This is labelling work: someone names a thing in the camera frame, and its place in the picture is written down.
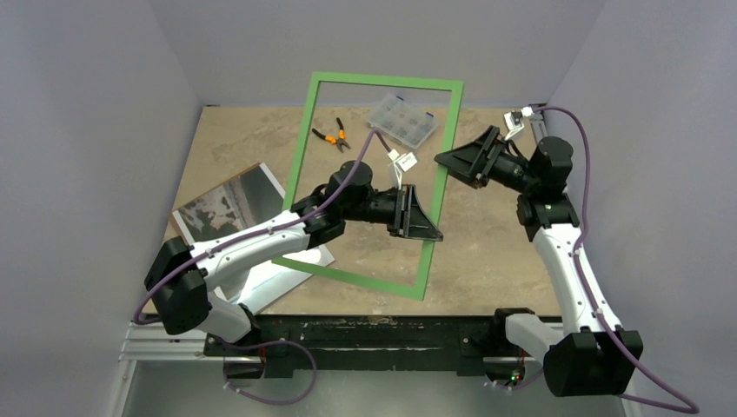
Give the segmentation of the glossy photo print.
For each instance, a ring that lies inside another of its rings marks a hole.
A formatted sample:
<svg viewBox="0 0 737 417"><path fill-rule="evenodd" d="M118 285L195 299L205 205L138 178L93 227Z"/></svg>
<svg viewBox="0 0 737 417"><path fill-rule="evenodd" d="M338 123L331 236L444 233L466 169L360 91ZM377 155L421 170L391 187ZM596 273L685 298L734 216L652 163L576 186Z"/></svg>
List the glossy photo print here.
<svg viewBox="0 0 737 417"><path fill-rule="evenodd" d="M285 190L266 164L172 211L169 225L188 244L227 237L265 222L282 211ZM272 261L253 267L244 277L216 290L232 304L260 314L302 285L310 273Z"/></svg>

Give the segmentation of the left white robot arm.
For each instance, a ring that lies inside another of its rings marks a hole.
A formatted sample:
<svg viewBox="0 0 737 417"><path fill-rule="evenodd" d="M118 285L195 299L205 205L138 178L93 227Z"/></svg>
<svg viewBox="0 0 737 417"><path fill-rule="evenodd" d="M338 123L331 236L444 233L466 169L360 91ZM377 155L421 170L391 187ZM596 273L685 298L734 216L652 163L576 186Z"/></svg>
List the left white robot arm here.
<svg viewBox="0 0 737 417"><path fill-rule="evenodd" d="M383 224L393 237L440 242L442 232L419 203L413 184L380 191L373 171L358 161L344 163L324 184L272 219L225 238L187 244L167 240L144 280L167 334L197 329L225 341L236 354L256 350L256 319L243 304L215 294L231 279L259 264L331 242L347 222Z"/></svg>

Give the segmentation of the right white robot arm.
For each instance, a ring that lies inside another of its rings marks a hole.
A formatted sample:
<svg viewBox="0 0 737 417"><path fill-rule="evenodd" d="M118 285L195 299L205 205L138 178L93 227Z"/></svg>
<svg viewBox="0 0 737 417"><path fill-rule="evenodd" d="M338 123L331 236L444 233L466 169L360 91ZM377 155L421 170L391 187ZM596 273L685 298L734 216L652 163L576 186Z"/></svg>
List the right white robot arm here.
<svg viewBox="0 0 737 417"><path fill-rule="evenodd" d="M621 395L634 374L629 355L643 342L608 306L580 241L581 222L566 191L574 150L556 136L542 138L530 158L509 152L490 126L478 138L441 152L435 162L456 180L480 189L490 182L517 192L517 218L553 284L563 329L556 333L532 313L511 313L488 330L501 354L523 348L542 364L557 397Z"/></svg>

